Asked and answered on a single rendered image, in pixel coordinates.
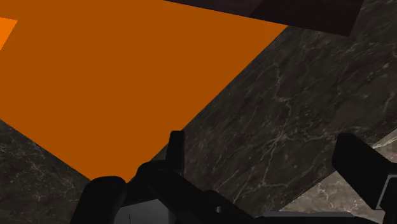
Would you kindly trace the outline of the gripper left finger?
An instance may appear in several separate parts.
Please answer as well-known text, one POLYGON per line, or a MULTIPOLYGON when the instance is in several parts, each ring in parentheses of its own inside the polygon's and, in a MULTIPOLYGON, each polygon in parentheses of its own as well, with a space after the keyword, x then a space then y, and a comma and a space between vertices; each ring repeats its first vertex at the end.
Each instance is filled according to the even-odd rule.
POLYGON ((114 224, 122 206, 159 200, 176 224, 254 224, 254 219, 217 192, 202 191, 183 177, 185 133, 170 133, 163 160, 139 166, 129 182, 118 176, 91 180, 83 189, 70 224, 114 224))

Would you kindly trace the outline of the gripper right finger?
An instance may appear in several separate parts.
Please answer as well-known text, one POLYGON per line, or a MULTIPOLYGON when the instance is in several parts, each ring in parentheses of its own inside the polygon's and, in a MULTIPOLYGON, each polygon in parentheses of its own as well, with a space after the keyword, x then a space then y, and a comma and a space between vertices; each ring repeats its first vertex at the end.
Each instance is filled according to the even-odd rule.
POLYGON ((354 134, 340 133, 331 164, 371 209, 385 212, 382 224, 397 224, 397 163, 354 134))

